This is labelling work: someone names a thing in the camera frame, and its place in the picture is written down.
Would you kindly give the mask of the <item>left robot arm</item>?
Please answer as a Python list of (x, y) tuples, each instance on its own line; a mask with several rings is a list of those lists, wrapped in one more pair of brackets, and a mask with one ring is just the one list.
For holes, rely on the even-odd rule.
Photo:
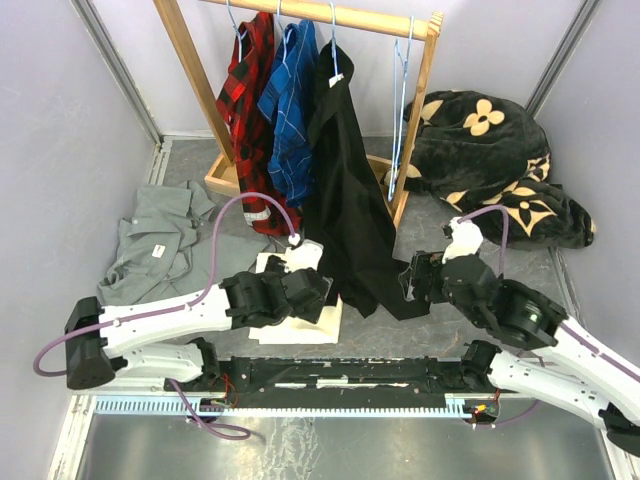
[(221, 366), (202, 334), (317, 323), (332, 281), (312, 268), (239, 272), (209, 291), (139, 305), (79, 300), (65, 325), (66, 385), (89, 390), (127, 380), (174, 379), (201, 390), (215, 387)]

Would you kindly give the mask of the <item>light blue hangers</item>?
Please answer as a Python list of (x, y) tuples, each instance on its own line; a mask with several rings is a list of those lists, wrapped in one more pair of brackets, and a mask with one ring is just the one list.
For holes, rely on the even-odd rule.
[(405, 53), (401, 52), (400, 40), (394, 43), (394, 52), (397, 59), (393, 65), (393, 140), (391, 168), (389, 170), (389, 185), (387, 200), (392, 201), (396, 192), (397, 179), (400, 169), (400, 155), (403, 140), (404, 112), (406, 107), (406, 85), (408, 78), (408, 64), (413, 40), (415, 17), (409, 18), (409, 33)]

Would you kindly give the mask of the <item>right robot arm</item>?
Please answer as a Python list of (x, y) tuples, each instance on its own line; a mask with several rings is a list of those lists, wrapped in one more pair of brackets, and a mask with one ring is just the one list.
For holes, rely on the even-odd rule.
[(497, 275), (478, 256), (418, 251), (399, 276), (405, 296), (448, 303), (492, 342), (472, 341), (458, 368), (467, 389), (508, 390), (570, 412), (639, 453), (639, 368), (561, 305)]

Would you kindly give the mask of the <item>light blue picked hanger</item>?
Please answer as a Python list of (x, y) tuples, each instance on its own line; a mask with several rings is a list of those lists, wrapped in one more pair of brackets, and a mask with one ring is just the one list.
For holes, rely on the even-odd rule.
[(333, 1), (329, 2), (329, 7), (331, 11), (331, 39), (330, 39), (330, 47), (331, 47), (331, 57), (333, 62), (333, 75), (328, 80), (328, 85), (330, 88), (333, 88), (338, 82), (340, 82), (344, 75), (340, 71), (339, 63), (338, 63), (338, 53), (337, 53), (337, 41), (336, 41), (336, 9)]

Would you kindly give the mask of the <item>black shirt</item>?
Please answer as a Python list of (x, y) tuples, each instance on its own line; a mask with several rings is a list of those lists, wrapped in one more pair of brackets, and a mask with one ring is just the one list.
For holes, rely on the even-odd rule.
[(315, 67), (307, 122), (315, 187), (302, 207), (306, 238), (324, 247), (318, 271), (333, 280), (327, 302), (343, 301), (363, 317), (379, 306), (398, 320), (425, 316), (429, 303), (404, 298), (398, 277), (408, 265), (393, 257), (396, 228), (366, 158), (349, 88), (354, 64), (337, 53), (344, 78), (333, 88), (330, 44)]

